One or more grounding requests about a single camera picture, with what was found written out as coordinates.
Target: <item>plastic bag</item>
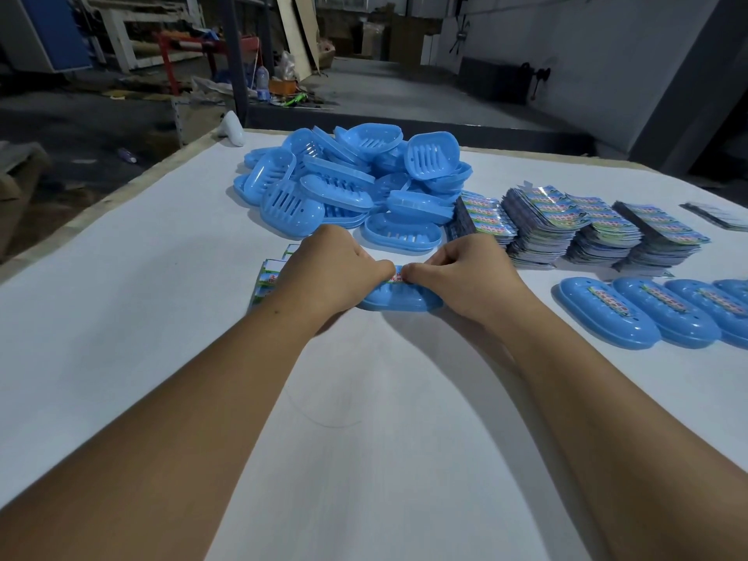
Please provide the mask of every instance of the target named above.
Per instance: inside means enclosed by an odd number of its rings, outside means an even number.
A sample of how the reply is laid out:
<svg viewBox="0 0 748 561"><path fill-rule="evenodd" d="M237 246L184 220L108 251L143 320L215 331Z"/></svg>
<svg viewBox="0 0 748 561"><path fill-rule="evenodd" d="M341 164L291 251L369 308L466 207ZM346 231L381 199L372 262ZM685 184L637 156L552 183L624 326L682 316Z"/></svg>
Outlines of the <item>plastic bag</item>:
<svg viewBox="0 0 748 561"><path fill-rule="evenodd" d="M282 81L295 81L296 78L296 61L288 51L284 51L280 57L280 65L275 70L276 76Z"/></svg>

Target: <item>forearm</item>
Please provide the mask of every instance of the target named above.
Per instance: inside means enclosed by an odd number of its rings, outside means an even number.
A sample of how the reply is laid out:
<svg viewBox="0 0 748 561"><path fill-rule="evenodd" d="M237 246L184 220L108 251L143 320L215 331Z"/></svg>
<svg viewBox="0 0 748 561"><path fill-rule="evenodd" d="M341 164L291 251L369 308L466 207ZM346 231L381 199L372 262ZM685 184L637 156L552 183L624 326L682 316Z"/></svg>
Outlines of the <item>forearm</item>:
<svg viewBox="0 0 748 561"><path fill-rule="evenodd" d="M0 559L202 559L322 324L270 298L0 512Z"/></svg>
<svg viewBox="0 0 748 561"><path fill-rule="evenodd" d="M513 298L514 318L485 325L519 365L616 557L746 558L746 474L527 293Z"/></svg>

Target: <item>hand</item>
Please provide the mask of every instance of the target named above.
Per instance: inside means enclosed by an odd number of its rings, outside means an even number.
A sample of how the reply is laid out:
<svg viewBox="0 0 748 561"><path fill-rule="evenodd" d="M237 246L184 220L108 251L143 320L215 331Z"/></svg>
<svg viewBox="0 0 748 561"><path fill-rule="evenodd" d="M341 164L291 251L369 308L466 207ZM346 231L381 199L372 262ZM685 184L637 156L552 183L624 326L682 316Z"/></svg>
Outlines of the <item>hand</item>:
<svg viewBox="0 0 748 561"><path fill-rule="evenodd" d="M270 297L308 307L324 322L360 303L394 274L392 262L374 260L347 230L323 224L286 262Z"/></svg>
<svg viewBox="0 0 748 561"><path fill-rule="evenodd" d="M454 312L482 325L497 312L535 298L510 257L488 234L447 242L425 263L403 266L402 277L428 287Z"/></svg>

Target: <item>metal pole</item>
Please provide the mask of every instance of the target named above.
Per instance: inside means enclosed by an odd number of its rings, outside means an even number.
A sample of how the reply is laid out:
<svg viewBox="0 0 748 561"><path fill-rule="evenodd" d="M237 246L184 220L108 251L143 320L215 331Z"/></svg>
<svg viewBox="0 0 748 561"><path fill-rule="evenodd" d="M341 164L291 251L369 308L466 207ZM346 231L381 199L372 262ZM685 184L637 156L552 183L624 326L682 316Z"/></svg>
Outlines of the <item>metal pole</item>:
<svg viewBox="0 0 748 561"><path fill-rule="evenodd" d="M249 93L247 92L247 76L242 61L242 48L239 45L238 26L236 25L236 7L234 0L217 0L219 3L219 18L224 28L224 40L228 51L229 76L234 93L236 115L242 127L246 126L247 110L249 107Z"/></svg>
<svg viewBox="0 0 748 561"><path fill-rule="evenodd" d="M275 64L273 63L273 41L270 36L270 7L268 6L268 0L262 1L263 11L259 18L259 24L257 24L257 35L263 52L263 65L265 65L270 73L270 78L272 78L275 74Z"/></svg>

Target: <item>white tabletop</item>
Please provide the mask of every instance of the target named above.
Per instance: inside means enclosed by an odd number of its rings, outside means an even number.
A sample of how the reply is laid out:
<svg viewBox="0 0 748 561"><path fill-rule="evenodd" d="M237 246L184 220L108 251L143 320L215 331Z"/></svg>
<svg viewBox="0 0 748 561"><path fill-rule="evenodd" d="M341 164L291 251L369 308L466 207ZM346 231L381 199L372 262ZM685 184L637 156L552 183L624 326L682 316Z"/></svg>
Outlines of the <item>white tabletop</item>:
<svg viewBox="0 0 748 561"><path fill-rule="evenodd" d="M240 204L231 181L244 153L282 139L247 133L243 149L214 145L0 286L0 505L245 313L260 264L291 241ZM656 204L713 240L677 277L748 275L748 233L678 204L748 212L677 179L462 158L474 170L467 188L495 197L527 179ZM564 277L594 275L564 267L521 275L660 405L748 468L748 351L608 345L551 298ZM345 314L304 349L208 559L604 558L546 425L497 353L448 311Z"/></svg>

